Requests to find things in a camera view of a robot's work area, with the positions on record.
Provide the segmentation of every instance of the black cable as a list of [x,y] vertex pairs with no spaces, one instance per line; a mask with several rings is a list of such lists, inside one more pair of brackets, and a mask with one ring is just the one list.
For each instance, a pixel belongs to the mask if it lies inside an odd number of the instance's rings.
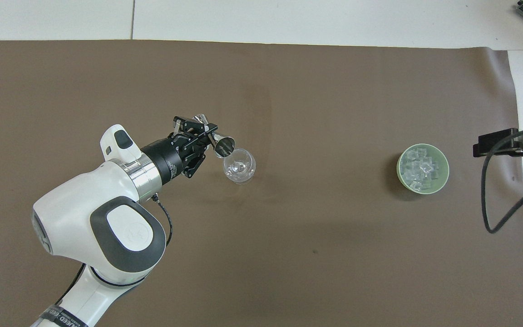
[[70,290],[74,287],[74,285],[78,281],[80,275],[82,275],[82,272],[84,271],[85,266],[86,266],[86,264],[82,263],[82,265],[80,266],[80,269],[78,270],[78,272],[76,273],[76,276],[74,277],[74,280],[72,281],[70,286],[68,286],[68,289],[64,292],[64,294],[62,294],[62,296],[60,296],[60,298],[58,298],[56,303],[54,303],[56,306],[58,305],[58,303],[60,303],[60,301],[64,298],[64,296],[66,296],[66,294],[68,294],[68,292],[70,292]]
[[168,238],[167,238],[167,243],[165,244],[165,246],[168,246],[168,243],[171,242],[171,238],[173,237],[173,222],[171,221],[171,217],[168,215],[167,210],[164,208],[163,204],[158,199],[158,193],[154,193],[154,195],[151,197],[151,199],[158,204],[158,206],[164,211],[164,215],[167,216],[168,227],[170,229],[168,230]]
[[488,213],[486,211],[486,206],[485,206],[485,178],[486,178],[486,173],[488,171],[488,163],[489,163],[490,159],[492,158],[492,156],[496,153],[496,151],[498,151],[505,143],[511,141],[512,139],[514,139],[518,136],[523,136],[523,131],[514,133],[514,134],[504,137],[503,139],[498,141],[486,155],[485,161],[484,161],[484,167],[482,168],[482,171],[481,171],[481,209],[482,209],[482,215],[484,216],[485,228],[491,234],[494,234],[498,230],[500,230],[500,228],[502,228],[502,226],[508,221],[508,219],[510,219],[510,217],[517,211],[517,209],[519,209],[519,207],[521,207],[523,205],[523,197],[522,197],[518,202],[516,202],[516,204],[513,207],[510,208],[510,210],[506,213],[506,215],[504,215],[504,217],[500,220],[500,222],[498,222],[496,227],[491,228],[489,226]]

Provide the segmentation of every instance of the brown tablecloth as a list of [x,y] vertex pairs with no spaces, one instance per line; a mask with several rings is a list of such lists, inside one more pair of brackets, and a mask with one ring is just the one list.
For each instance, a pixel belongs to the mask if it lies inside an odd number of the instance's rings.
[[[484,230],[471,154],[517,127],[506,52],[174,41],[0,41],[0,326],[79,267],[42,249],[31,205],[100,165],[112,124],[143,146],[200,113],[257,173],[236,185],[211,153],[166,184],[173,240],[98,326],[523,326],[523,208]],[[396,177],[414,143],[448,157],[436,194]],[[523,176],[492,162],[495,223]]]

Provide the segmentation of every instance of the bowl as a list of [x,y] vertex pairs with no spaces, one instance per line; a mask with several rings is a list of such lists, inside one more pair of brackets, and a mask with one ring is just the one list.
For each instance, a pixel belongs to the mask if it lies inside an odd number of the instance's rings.
[[397,161],[397,176],[409,191],[433,194],[447,183],[449,163],[440,149],[419,143],[403,151]]

